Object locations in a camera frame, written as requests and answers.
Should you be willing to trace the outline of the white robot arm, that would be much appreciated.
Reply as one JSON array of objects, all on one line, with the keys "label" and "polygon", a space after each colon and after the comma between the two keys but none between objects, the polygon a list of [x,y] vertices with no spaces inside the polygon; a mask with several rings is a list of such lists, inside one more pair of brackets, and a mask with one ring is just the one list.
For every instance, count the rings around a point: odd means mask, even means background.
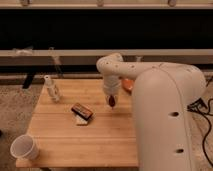
[{"label": "white robot arm", "polygon": [[116,97],[120,79],[134,81],[132,115],[140,171],[197,171],[187,106],[206,90],[203,72],[170,62],[125,62],[119,53],[100,58],[108,99]]}]

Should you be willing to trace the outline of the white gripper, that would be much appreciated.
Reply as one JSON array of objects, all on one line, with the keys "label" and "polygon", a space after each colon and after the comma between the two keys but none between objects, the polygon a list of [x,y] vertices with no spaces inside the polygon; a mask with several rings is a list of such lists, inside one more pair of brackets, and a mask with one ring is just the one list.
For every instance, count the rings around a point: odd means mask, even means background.
[{"label": "white gripper", "polygon": [[103,86],[103,92],[105,94],[106,99],[109,99],[110,97],[117,98],[119,94],[120,85],[115,86]]}]

